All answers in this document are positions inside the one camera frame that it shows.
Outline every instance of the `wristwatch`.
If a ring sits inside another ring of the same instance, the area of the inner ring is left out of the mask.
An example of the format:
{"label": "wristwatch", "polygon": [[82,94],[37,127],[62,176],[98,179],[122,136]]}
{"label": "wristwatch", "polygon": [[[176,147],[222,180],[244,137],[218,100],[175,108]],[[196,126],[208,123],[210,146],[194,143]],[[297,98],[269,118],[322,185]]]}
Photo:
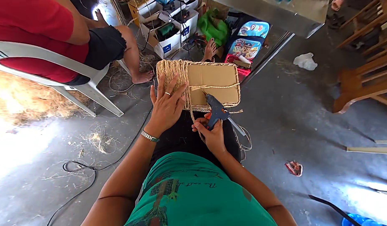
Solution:
{"label": "wristwatch", "polygon": [[153,142],[159,142],[160,141],[159,138],[156,138],[154,136],[149,135],[144,130],[142,130],[141,135],[144,136],[145,138],[149,139],[150,141],[153,141]]}

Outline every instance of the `red shirt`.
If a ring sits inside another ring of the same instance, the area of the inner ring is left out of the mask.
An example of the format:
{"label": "red shirt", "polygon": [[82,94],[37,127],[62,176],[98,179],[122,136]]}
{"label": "red shirt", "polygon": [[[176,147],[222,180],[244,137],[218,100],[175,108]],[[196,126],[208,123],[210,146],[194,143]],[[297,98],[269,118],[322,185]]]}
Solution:
{"label": "red shirt", "polygon": [[[0,0],[0,41],[40,46],[83,63],[89,45],[66,43],[72,32],[72,13],[55,0]],[[78,74],[36,58],[8,58],[0,63],[57,82],[69,82]]]}

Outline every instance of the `woman's left hand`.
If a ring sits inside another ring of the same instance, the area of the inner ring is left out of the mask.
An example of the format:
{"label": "woman's left hand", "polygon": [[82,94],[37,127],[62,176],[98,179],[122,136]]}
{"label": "woman's left hand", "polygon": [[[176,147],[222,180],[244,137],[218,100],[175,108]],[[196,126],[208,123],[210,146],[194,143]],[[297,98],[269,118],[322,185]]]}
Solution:
{"label": "woman's left hand", "polygon": [[188,86],[188,83],[182,85],[174,94],[167,94],[172,93],[178,77],[179,75],[176,74],[164,89],[165,75],[161,74],[159,77],[159,86],[157,87],[157,97],[155,95],[155,87],[153,85],[150,87],[153,111],[150,121],[144,130],[151,136],[159,138],[161,133],[173,126],[181,116],[186,100],[186,97],[181,95]]}

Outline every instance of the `white plastic chair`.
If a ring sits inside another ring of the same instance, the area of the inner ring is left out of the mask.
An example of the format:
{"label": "white plastic chair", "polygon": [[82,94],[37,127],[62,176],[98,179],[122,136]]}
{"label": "white plastic chair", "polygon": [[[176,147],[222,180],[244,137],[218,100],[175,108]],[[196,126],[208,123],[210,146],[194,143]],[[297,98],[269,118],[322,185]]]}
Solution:
{"label": "white plastic chair", "polygon": [[[117,115],[118,117],[121,117],[124,114],[96,87],[97,84],[106,75],[110,64],[108,64],[102,70],[96,70],[85,64],[82,64],[80,62],[77,62],[73,59],[62,56],[60,54],[57,54],[48,49],[44,49],[38,46],[29,45],[29,44],[0,41],[0,59],[12,58],[12,57],[29,57],[29,58],[45,59],[47,61],[69,68],[79,74],[85,75],[90,78],[90,81],[84,85],[70,86],[70,85],[62,84],[60,82],[46,79],[37,75],[11,69],[2,64],[0,64],[1,71],[20,76],[22,78],[27,78],[46,86],[50,86],[92,116],[96,116],[96,114],[93,111],[91,111],[88,107],[86,107],[84,104],[82,104],[73,95],[68,93],[67,90],[78,90],[79,92],[88,96],[90,99],[94,100],[101,106],[105,107],[106,109],[108,109],[109,111]],[[122,60],[118,60],[118,62],[129,73],[129,70],[124,64],[124,62]]]}

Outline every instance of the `red plastic crate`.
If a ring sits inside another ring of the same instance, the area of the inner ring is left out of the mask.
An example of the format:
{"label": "red plastic crate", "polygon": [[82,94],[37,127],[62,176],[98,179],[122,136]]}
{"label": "red plastic crate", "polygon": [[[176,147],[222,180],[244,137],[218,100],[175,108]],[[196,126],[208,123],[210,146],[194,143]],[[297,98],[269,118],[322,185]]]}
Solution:
{"label": "red plastic crate", "polygon": [[[237,59],[240,60],[237,56],[233,54],[227,54],[226,60],[224,60],[224,63],[233,63],[233,61]],[[248,76],[251,73],[251,69],[242,69],[242,68],[237,68],[238,74],[243,75],[243,76]]]}

